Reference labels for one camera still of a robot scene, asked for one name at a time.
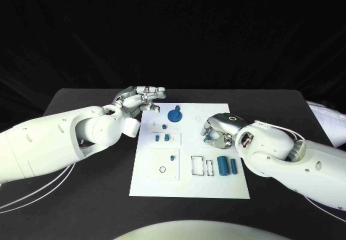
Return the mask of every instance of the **blue gear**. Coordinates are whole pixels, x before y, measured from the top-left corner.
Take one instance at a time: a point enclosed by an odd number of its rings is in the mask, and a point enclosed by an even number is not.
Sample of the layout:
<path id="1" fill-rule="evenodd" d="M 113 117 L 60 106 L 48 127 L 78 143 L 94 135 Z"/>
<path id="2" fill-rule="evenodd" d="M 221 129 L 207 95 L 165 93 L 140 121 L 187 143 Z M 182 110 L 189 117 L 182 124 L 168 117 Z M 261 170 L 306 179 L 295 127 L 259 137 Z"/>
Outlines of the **blue gear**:
<path id="1" fill-rule="evenodd" d="M 169 111 L 168 113 L 168 119 L 176 123 L 182 120 L 184 114 L 181 113 L 181 107 L 176 106 L 175 110 Z"/>

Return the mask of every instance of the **blue object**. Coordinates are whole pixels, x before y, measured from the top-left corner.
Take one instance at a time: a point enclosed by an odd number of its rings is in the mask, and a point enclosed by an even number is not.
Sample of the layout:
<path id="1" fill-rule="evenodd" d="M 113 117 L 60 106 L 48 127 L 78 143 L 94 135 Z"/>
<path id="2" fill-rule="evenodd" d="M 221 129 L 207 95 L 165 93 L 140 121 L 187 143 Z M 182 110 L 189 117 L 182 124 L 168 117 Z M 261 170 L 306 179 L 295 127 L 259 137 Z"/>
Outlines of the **blue object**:
<path id="1" fill-rule="evenodd" d="M 225 156 L 218 156 L 218 172 L 221 176 L 230 175 L 230 164 Z"/>
<path id="2" fill-rule="evenodd" d="M 233 174 L 237 174 L 237 161 L 231 159 Z"/>
<path id="3" fill-rule="evenodd" d="M 207 135 L 207 136 L 205 136 L 204 141 L 207 141 L 207 140 L 211 140 L 211 135 Z"/>
<path id="4" fill-rule="evenodd" d="M 182 120 L 182 113 L 181 113 L 181 107 L 179 106 L 175 106 L 175 110 L 171 110 L 169 113 L 168 113 L 168 119 L 176 123 Z"/>

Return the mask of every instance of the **white board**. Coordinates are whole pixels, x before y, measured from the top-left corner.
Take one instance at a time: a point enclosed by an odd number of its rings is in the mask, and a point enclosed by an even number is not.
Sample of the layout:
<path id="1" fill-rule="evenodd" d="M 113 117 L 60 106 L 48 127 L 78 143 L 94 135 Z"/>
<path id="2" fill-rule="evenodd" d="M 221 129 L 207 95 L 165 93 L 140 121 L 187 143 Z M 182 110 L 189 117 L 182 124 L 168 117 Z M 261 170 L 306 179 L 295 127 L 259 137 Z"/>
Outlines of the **white board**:
<path id="1" fill-rule="evenodd" d="M 244 167 L 236 147 L 218 149 L 204 143 L 205 137 L 201 136 L 208 118 L 218 113 L 230 113 L 228 104 L 155 104 L 161 106 L 161 113 L 145 111 L 142 115 L 130 196 L 250 199 Z M 168 114 L 176 105 L 181 106 L 182 120 L 171 122 Z M 169 141 L 165 141 L 166 134 L 172 137 Z M 174 151 L 178 151 L 178 154 L 171 161 Z M 192 156 L 202 156 L 204 175 L 194 175 Z M 236 159 L 238 174 L 220 175 L 220 156 L 227 156 L 231 172 L 231 159 Z M 207 160 L 212 160 L 214 176 L 208 176 L 211 166 Z M 161 167 L 165 167 L 165 173 L 161 172 Z"/>

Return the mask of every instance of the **robotic hand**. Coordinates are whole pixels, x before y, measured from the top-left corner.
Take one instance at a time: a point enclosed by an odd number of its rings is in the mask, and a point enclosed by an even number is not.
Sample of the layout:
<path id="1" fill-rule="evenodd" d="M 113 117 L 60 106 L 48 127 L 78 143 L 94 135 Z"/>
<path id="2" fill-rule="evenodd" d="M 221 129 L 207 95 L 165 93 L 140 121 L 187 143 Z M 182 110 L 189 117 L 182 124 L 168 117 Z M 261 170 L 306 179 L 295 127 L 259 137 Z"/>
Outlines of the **robotic hand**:
<path id="1" fill-rule="evenodd" d="M 211 139 L 212 130 L 218 139 Z M 230 149 L 234 142 L 240 157 L 257 175 L 276 178 L 289 189 L 346 211 L 345 151 L 305 140 L 295 131 L 261 121 L 249 125 L 231 113 L 210 117 L 201 135 L 207 136 L 205 143 L 220 149 Z"/>
<path id="2" fill-rule="evenodd" d="M 125 133 L 136 137 L 142 110 L 161 112 L 163 87 L 130 86 L 110 105 L 32 119 L 0 133 L 0 184 L 50 174 L 107 149 Z"/>

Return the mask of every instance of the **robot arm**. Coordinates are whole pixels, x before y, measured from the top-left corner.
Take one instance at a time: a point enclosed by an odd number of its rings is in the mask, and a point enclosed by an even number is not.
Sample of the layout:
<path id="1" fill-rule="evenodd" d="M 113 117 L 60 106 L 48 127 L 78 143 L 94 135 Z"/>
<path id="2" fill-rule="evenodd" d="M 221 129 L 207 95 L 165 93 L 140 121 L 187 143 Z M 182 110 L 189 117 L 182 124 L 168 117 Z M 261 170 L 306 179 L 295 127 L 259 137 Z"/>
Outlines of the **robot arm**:
<path id="1" fill-rule="evenodd" d="M 264 122 L 251 125 L 236 115 L 220 113 L 204 126 L 205 143 L 238 150 L 249 169 L 276 178 L 289 189 L 323 205 L 346 210 L 346 152 L 309 140 L 298 140 Z M 211 139 L 212 130 L 220 134 Z"/>
<path id="2" fill-rule="evenodd" d="M 0 184 L 50 174 L 107 149 L 125 133 L 136 137 L 140 110 L 161 112 L 163 87 L 129 87 L 110 105 L 32 119 L 0 133 Z"/>

